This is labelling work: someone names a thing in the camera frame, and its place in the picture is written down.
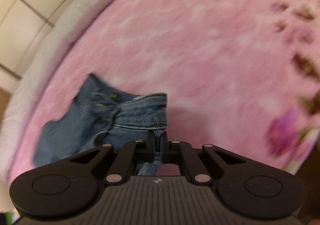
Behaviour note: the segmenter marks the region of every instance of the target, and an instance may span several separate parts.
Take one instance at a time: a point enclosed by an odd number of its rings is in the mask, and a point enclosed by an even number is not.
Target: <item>purple flower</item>
[[[296,115],[293,109],[274,119],[266,134],[270,153],[276,156],[293,149],[297,143],[298,130],[295,127]]]

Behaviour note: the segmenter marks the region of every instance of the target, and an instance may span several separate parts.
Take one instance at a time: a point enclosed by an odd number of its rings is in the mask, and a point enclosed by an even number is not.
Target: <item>round pad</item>
[[[49,174],[36,179],[33,189],[40,194],[52,195],[64,192],[70,186],[70,180],[59,174]]]
[[[258,197],[273,197],[281,193],[282,184],[275,178],[255,176],[245,182],[247,190]]]

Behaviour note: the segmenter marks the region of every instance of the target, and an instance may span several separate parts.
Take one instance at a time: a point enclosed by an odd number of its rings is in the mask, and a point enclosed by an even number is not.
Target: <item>pink rug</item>
[[[295,172],[318,135],[301,142],[299,132],[320,123],[297,96],[320,84],[292,58],[299,51],[320,65],[319,11],[318,0],[115,0],[52,77],[10,180],[33,168],[42,126],[63,116],[90,72],[130,93],[166,92],[170,140],[278,168],[295,160]]]

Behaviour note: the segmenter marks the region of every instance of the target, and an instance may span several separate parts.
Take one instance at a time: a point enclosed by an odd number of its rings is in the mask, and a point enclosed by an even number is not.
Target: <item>denim fabric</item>
[[[102,144],[121,148],[146,139],[151,130],[164,133],[167,120],[164,93],[137,96],[118,91],[90,74],[60,120],[47,122],[33,158],[42,166]],[[140,175],[154,175],[160,163],[146,163]]]

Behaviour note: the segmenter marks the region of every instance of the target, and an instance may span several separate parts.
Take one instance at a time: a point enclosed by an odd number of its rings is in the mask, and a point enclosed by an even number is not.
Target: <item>logo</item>
[[[162,179],[160,178],[155,179],[155,183],[160,184],[161,182],[162,182]]]

